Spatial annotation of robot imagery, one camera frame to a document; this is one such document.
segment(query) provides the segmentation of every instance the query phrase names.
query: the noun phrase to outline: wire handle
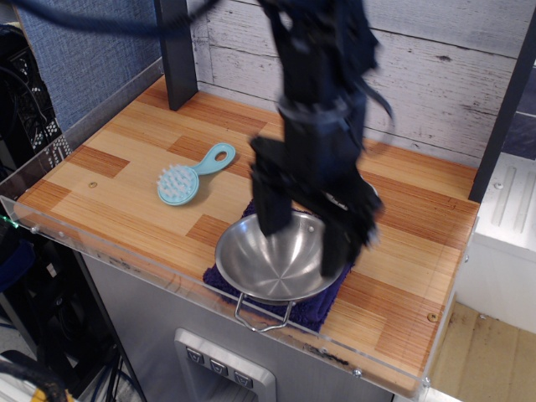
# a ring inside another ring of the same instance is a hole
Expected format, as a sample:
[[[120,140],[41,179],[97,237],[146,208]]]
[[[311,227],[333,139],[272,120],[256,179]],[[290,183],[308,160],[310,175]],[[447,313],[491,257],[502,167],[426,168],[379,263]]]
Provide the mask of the wire handle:
[[[253,327],[249,322],[247,322],[243,317],[240,316],[240,310],[242,308],[242,303],[244,302],[244,299],[247,297],[247,295],[245,293],[240,293],[240,297],[238,299],[238,303],[236,304],[236,310],[234,311],[234,317],[239,321],[241,322],[242,324],[244,324],[244,326],[248,329],[250,329],[251,331],[253,332],[259,332],[259,333],[263,333],[263,332],[266,332],[266,331],[270,331],[272,329],[279,329],[279,328],[283,328],[286,326],[286,324],[288,324],[288,320],[291,316],[291,311],[292,311],[292,308],[296,305],[296,303],[294,301],[289,301],[288,302],[288,305],[286,306],[286,313],[285,313],[285,316],[283,318],[283,321],[281,324],[277,324],[277,325],[270,325],[269,327],[265,327],[265,328],[256,328],[256,327]]]

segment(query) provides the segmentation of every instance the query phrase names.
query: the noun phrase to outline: wooden plank wall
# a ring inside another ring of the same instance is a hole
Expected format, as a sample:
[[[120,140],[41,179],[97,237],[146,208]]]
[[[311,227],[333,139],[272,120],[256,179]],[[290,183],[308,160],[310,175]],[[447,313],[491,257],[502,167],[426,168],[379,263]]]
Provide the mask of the wooden plank wall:
[[[203,0],[189,0],[197,4]],[[367,136],[478,166],[535,0],[368,0],[382,44],[368,82],[394,107],[369,108]],[[281,65],[255,0],[223,0],[193,27],[199,89],[274,110]]]

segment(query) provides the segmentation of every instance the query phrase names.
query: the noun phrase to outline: purple towel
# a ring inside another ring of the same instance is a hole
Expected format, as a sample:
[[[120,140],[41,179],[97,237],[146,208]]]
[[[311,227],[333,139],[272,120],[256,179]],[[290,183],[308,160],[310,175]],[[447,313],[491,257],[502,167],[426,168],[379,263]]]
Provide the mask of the purple towel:
[[[253,201],[250,202],[248,207],[242,214],[242,218],[255,213],[255,206]],[[343,273],[333,282],[325,291],[318,293],[316,296],[311,297],[305,301],[297,303],[293,308],[290,316],[290,321],[300,324],[303,327],[307,327],[313,331],[320,331],[320,327],[326,321],[327,314],[331,308],[335,297],[337,297],[338,290],[341,287],[346,275],[350,272],[352,264],[348,264],[344,267]],[[238,297],[240,292],[232,287],[219,273],[218,268],[214,265],[212,268],[208,268],[203,274],[203,281],[207,285],[211,285],[225,293]],[[262,304],[249,299],[249,302],[256,304],[259,307],[273,312],[274,314],[284,317],[286,312],[286,306],[271,306]]]

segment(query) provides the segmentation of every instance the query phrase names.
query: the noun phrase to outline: stainless steel bowl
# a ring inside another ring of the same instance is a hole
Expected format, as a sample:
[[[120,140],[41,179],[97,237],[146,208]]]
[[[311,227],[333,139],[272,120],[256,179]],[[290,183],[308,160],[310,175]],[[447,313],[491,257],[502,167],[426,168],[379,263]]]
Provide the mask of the stainless steel bowl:
[[[330,286],[341,274],[320,275],[324,223],[293,212],[291,223],[269,237],[256,214],[231,225],[216,246],[216,265],[225,280],[265,304],[298,302]]]

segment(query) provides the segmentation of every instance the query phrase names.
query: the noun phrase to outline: wooden floor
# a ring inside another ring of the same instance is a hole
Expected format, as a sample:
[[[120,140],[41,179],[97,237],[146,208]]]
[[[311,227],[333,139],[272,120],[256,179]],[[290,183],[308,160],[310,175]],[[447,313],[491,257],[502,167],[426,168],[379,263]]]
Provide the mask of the wooden floor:
[[[463,402],[536,400],[536,334],[457,303],[430,378]]]

